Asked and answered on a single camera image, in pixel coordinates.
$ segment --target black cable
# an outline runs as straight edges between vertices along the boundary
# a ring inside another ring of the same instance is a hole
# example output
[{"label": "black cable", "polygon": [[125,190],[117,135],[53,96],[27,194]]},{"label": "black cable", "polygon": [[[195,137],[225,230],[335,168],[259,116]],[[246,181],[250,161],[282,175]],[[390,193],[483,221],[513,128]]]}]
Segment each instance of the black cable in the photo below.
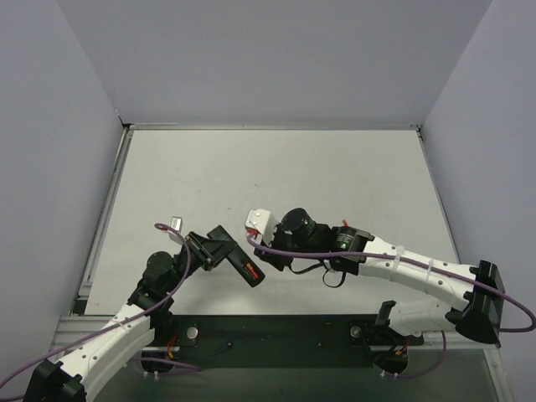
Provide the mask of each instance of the black cable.
[{"label": "black cable", "polygon": [[343,271],[343,276],[341,276],[341,281],[338,283],[338,285],[335,285],[335,286],[332,286],[332,285],[328,285],[326,283],[326,274],[329,272],[329,270],[326,270],[326,272],[324,272],[324,275],[322,275],[322,282],[324,282],[324,285],[326,285],[327,287],[331,287],[332,289],[337,289],[338,287],[341,287],[344,283],[344,281],[346,280],[346,271]]},{"label": "black cable", "polygon": [[321,266],[325,266],[323,262],[319,262],[318,264],[308,266],[307,268],[304,268],[301,271],[294,271],[292,269],[292,266],[289,266],[288,268],[289,268],[289,270],[291,270],[292,273],[294,273],[296,275],[301,275],[301,274],[306,274],[307,272],[311,272],[312,270],[315,270],[316,268],[320,268]]}]

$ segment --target cable tie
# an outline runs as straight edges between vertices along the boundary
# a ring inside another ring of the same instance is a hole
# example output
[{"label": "cable tie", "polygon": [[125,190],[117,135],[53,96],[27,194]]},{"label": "cable tie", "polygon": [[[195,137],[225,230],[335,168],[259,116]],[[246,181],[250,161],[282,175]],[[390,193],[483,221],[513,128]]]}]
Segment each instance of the cable tie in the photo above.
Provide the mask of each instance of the cable tie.
[{"label": "cable tie", "polygon": [[119,327],[125,331],[125,332],[128,332],[128,329],[125,327],[125,325],[123,324],[122,320],[120,320],[119,318],[115,319],[115,318],[112,318],[110,321],[116,323],[116,324],[119,324]]},{"label": "cable tie", "polygon": [[428,281],[430,280],[430,273],[432,272],[432,268],[434,266],[434,259],[430,258],[430,261],[428,261],[428,269],[426,270],[426,276],[425,276],[425,293],[428,294],[428,291],[430,290],[430,287],[428,286]]},{"label": "cable tie", "polygon": [[389,274],[389,280],[391,282],[394,282],[396,271],[399,269],[400,257],[404,254],[404,252],[405,252],[405,248],[403,245],[396,246],[396,256],[394,257],[394,260],[393,260],[393,269],[391,270],[391,273]]}]

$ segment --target white surface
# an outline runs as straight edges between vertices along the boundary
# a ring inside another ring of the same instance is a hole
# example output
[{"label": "white surface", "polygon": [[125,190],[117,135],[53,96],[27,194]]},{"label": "white surface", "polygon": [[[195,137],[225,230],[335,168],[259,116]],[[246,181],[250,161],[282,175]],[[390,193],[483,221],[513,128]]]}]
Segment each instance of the white surface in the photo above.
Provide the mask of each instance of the white surface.
[{"label": "white surface", "polygon": [[[104,328],[110,327],[143,312],[138,306],[123,305]],[[86,402],[92,402],[116,373],[128,361],[154,340],[151,318],[141,316],[116,329],[93,338],[59,359],[61,369],[72,377],[81,375]]]},{"label": "white surface", "polygon": [[56,1],[0,1],[1,379],[49,350],[70,308],[121,131]]},{"label": "white surface", "polygon": [[[222,224],[253,255],[244,228],[250,209],[281,219],[297,206],[317,222],[347,219],[408,250],[455,260],[414,131],[136,131],[86,313],[116,311],[150,254],[178,251],[155,222],[182,216],[183,232],[201,235]],[[266,279],[257,288],[225,262],[189,278],[172,311],[372,313],[385,300],[426,297],[367,277],[349,276],[342,288],[329,289],[320,271],[295,276],[258,262]]]},{"label": "white surface", "polygon": [[[425,150],[461,258],[493,261],[536,308],[536,2],[495,0],[424,125]],[[505,304],[505,327],[528,325]],[[501,335],[517,400],[536,399],[534,332]]]},{"label": "white surface", "polygon": [[422,123],[491,0],[58,0],[126,123]]}]

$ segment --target white connector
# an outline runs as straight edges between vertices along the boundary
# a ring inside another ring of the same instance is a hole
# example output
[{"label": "white connector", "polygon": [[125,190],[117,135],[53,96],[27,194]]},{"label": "white connector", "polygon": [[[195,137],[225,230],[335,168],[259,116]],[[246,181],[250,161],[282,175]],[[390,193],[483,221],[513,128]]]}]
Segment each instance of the white connector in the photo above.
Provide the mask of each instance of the white connector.
[{"label": "white connector", "polygon": [[[180,216],[173,216],[171,218],[171,224],[169,224],[172,228],[174,228],[177,232],[181,232],[181,229],[183,228],[183,219]],[[174,241],[175,243],[179,243],[180,245],[183,245],[183,242],[171,231],[167,232],[167,235],[169,235],[169,239]]]}]

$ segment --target metal frame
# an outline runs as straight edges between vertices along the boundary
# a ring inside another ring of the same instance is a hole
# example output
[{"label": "metal frame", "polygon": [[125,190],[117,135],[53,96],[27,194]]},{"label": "metal frame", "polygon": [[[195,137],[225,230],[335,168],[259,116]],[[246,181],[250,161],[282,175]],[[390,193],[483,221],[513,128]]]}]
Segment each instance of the metal frame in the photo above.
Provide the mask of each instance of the metal frame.
[{"label": "metal frame", "polygon": [[[413,129],[416,130],[416,126],[404,126],[404,127],[385,127],[385,130],[407,130],[407,129]],[[106,201],[104,204],[104,207],[100,213],[99,217],[99,223],[97,226],[97,230],[95,232],[95,237],[93,239],[93,243],[91,246],[91,250],[88,256],[87,263],[85,265],[85,271],[83,275],[82,282],[80,284],[79,289],[79,297],[78,300],[86,300],[89,297],[91,285],[93,281],[93,272],[96,266],[96,263],[99,260],[102,243],[104,241],[106,230],[108,223],[110,221],[111,212],[113,210],[114,201],[116,198],[117,190],[119,188],[119,183],[121,181],[121,175],[123,172],[123,168],[125,166],[126,162],[126,156],[128,154],[128,149],[131,144],[132,136],[134,131],[149,131],[149,130],[327,130],[331,129],[333,130],[333,127],[323,127],[323,128],[310,128],[310,127],[296,127],[296,128],[289,128],[289,127],[267,127],[267,126],[245,126],[245,125],[238,125],[238,126],[214,126],[214,127],[199,127],[199,126],[180,126],[176,124],[170,124],[170,125],[130,125],[129,127],[125,127],[123,131],[123,138],[121,140],[121,145],[119,146],[117,155],[116,155],[116,164],[114,166],[114,171],[111,177],[110,187],[108,188],[108,192],[106,195]],[[379,130],[378,127],[373,127],[371,129]],[[338,130],[356,130],[355,127],[341,127],[338,128]],[[423,151],[423,154],[425,155],[424,148],[422,141],[420,141],[420,145]],[[426,160],[426,164],[428,166],[428,170],[430,171],[430,165],[428,161]],[[443,212],[443,215],[445,217],[445,222],[447,225],[447,228],[450,231],[450,225],[448,222],[448,218],[446,217],[445,210],[443,208],[443,204],[441,202],[441,196],[437,192],[437,188],[434,184],[435,192],[437,195],[438,200],[440,201],[441,210]],[[451,236],[451,242],[454,247],[454,251],[456,254],[456,258],[459,260],[459,256],[456,249],[456,244]],[[80,339],[84,335],[88,334],[89,332],[94,332],[97,329],[100,329],[103,327],[109,320],[111,316],[67,316],[67,317],[61,317],[58,321],[58,326],[56,329],[56,332],[54,334],[53,341],[51,343],[50,348],[55,349],[58,347],[61,347],[65,345],[66,343],[73,342],[76,339]],[[449,333],[447,337],[447,347],[449,349],[481,349],[484,352],[484,355],[486,357],[487,366],[489,368],[489,372],[491,375],[492,382],[494,384],[495,390],[497,392],[497,397],[500,401],[504,402],[511,402],[514,401],[513,393],[511,390],[511,387],[509,385],[506,371],[503,366],[503,361],[501,359],[501,355],[499,353],[498,348],[495,345],[483,345],[480,343],[474,343],[473,341],[469,341],[465,339],[464,337],[456,334],[456,333]],[[425,334],[425,345],[420,348],[431,348],[431,349],[437,349],[442,348],[442,340],[441,335],[439,333],[427,333]]]},{"label": "metal frame", "polygon": [[114,202],[116,200],[117,189],[119,188],[119,182],[121,181],[121,175],[123,168],[125,167],[126,155],[131,145],[133,131],[125,127],[121,143],[116,154],[116,163],[114,165],[114,171],[111,175],[110,186],[106,193],[106,199],[104,206],[100,212],[99,223],[95,231],[95,237],[91,244],[91,250],[88,255],[88,259],[85,263],[84,275],[82,276],[82,282],[78,290],[77,300],[88,300],[91,292],[91,286],[93,285],[93,271],[101,255],[102,243],[104,241],[108,223],[111,217],[111,211],[113,210]]},{"label": "metal frame", "polygon": [[156,130],[282,130],[282,131],[355,131],[355,130],[377,130],[377,131],[398,131],[398,130],[416,130],[418,124],[403,125],[403,126],[360,126],[356,127],[352,124],[342,124],[340,126],[257,126],[257,125],[247,125],[247,124],[229,124],[227,126],[217,125],[217,126],[188,126],[180,124],[131,124],[130,129],[136,131],[156,131]]}]

